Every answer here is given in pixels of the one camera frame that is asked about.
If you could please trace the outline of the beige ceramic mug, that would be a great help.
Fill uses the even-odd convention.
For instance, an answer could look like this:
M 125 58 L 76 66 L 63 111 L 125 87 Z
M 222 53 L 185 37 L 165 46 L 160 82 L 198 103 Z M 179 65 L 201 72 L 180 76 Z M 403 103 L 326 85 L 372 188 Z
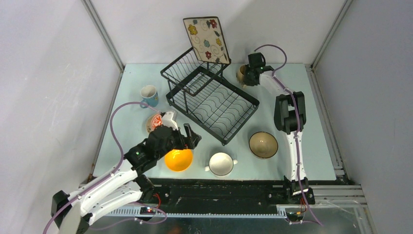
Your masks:
M 242 65 L 242 66 L 238 69 L 238 71 L 237 71 L 237 73 L 236 73 L 237 81 L 238 81 L 238 83 L 239 83 L 243 88 L 246 87 L 246 85 L 245 85 L 245 83 L 244 83 L 245 70 L 246 70 L 246 65 Z

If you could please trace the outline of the blue floral mug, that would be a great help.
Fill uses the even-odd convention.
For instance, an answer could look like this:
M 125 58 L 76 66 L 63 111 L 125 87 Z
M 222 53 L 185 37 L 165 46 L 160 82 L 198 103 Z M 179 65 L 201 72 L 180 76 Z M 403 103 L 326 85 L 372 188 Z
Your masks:
M 140 95 L 142 98 L 141 108 L 156 107 L 159 103 L 158 92 L 153 85 L 144 86 L 140 91 Z

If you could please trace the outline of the square floral ceramic plate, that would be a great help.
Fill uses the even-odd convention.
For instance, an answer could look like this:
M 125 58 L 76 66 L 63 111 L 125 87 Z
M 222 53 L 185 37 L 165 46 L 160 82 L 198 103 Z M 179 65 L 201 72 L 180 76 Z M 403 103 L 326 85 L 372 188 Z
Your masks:
M 223 29 L 217 16 L 184 18 L 183 24 L 199 61 L 231 63 Z

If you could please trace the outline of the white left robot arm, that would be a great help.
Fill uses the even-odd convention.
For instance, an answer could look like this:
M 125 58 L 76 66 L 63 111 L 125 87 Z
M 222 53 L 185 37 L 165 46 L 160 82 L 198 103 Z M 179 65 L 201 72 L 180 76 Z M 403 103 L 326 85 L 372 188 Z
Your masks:
M 52 218 L 61 234 L 83 234 L 97 220 L 130 203 L 148 203 L 154 197 L 152 182 L 144 173 L 173 150 L 193 150 L 201 141 L 189 124 L 186 134 L 178 126 L 160 125 L 148 137 L 122 155 L 109 171 L 72 193 L 57 192 L 52 198 Z

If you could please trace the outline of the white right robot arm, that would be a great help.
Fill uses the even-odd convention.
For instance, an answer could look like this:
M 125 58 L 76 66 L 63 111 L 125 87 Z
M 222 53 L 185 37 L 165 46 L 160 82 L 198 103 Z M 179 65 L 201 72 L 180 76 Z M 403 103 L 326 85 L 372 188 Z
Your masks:
M 298 201 L 309 205 L 311 195 L 308 178 L 302 156 L 302 135 L 306 123 L 305 97 L 302 92 L 294 92 L 276 77 L 276 70 L 271 66 L 243 65 L 237 72 L 238 82 L 242 86 L 261 85 L 276 95 L 274 124 L 283 133 L 289 148 L 289 168 L 284 176 L 283 197 L 286 202 Z

